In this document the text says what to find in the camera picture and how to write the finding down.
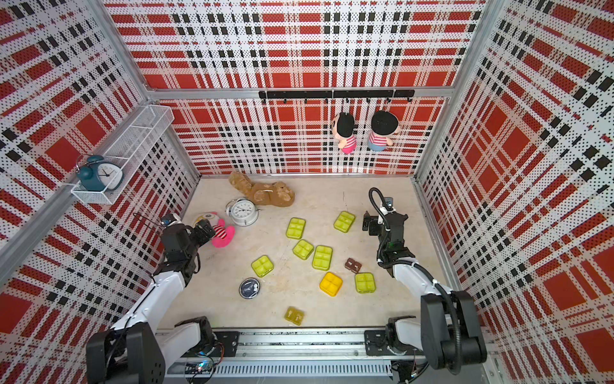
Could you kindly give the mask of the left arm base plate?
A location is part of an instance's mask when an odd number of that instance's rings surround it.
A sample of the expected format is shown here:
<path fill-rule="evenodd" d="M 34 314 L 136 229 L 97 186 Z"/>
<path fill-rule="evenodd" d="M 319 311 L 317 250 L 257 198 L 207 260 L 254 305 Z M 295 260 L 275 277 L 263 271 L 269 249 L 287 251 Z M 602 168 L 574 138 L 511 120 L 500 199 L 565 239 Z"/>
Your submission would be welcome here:
<path fill-rule="evenodd" d="M 233 358 L 236 356 L 239 344 L 239 331 L 213 330 L 211 340 L 199 342 L 196 347 L 189 349 L 182 358 Z"/>

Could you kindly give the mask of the yellow pillbox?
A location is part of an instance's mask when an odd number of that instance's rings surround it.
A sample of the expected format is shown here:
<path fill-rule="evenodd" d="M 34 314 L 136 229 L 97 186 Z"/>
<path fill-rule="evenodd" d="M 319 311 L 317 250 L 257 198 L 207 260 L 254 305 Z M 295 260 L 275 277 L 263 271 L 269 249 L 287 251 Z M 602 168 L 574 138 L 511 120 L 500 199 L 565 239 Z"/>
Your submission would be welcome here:
<path fill-rule="evenodd" d="M 337 275 L 327 272 L 319 284 L 321 291 L 330 297 L 335 297 L 342 288 L 343 280 Z"/>

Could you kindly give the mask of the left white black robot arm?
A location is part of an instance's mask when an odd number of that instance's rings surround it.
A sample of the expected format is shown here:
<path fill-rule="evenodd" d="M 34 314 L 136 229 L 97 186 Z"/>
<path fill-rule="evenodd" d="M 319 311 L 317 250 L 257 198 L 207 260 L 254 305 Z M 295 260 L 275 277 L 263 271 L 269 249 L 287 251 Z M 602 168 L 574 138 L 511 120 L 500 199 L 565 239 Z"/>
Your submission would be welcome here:
<path fill-rule="evenodd" d="M 189 226 L 167 214 L 161 226 L 164 260 L 146 291 L 111 328 L 86 344 L 89 383 L 162 383 L 168 367 L 186 352 L 216 345 L 206 317 L 179 323 L 163 338 L 156 336 L 170 305 L 201 268 L 199 249 L 216 235 L 208 219 Z"/>

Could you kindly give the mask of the round dark blue tin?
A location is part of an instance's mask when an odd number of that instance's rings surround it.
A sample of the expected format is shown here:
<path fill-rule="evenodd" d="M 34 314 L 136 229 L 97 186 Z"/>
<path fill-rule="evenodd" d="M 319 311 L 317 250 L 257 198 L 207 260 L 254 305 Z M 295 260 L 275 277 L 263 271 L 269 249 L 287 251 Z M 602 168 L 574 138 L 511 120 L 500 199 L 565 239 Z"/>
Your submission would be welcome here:
<path fill-rule="evenodd" d="M 239 294 L 243 299 L 251 300 L 257 297 L 261 284 L 256 278 L 247 278 L 239 286 Z"/>

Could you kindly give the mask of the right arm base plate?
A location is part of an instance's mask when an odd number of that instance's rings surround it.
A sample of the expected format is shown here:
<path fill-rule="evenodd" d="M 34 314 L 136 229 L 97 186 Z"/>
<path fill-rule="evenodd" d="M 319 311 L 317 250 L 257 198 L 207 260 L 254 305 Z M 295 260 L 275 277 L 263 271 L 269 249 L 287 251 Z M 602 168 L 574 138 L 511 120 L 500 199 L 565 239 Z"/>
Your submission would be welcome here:
<path fill-rule="evenodd" d="M 380 329 L 364 332 L 365 349 L 368 356 L 414 356 L 424 358 L 419 348 L 398 340 L 394 331 Z"/>

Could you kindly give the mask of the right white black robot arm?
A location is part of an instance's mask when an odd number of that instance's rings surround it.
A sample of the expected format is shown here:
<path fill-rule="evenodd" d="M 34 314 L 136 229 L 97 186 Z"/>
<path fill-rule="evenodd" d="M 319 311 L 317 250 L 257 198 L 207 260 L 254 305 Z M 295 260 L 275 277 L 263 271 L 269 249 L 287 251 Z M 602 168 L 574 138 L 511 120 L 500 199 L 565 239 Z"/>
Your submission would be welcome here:
<path fill-rule="evenodd" d="M 405 222 L 393 198 L 369 190 L 377 214 L 365 213 L 362 230 L 378 238 L 377 265 L 420 301 L 420 317 L 390 318 L 383 347 L 393 355 L 420 350 L 435 370 L 459 374 L 463 366 L 485 363 L 488 352 L 473 297 L 440 283 L 405 246 Z"/>

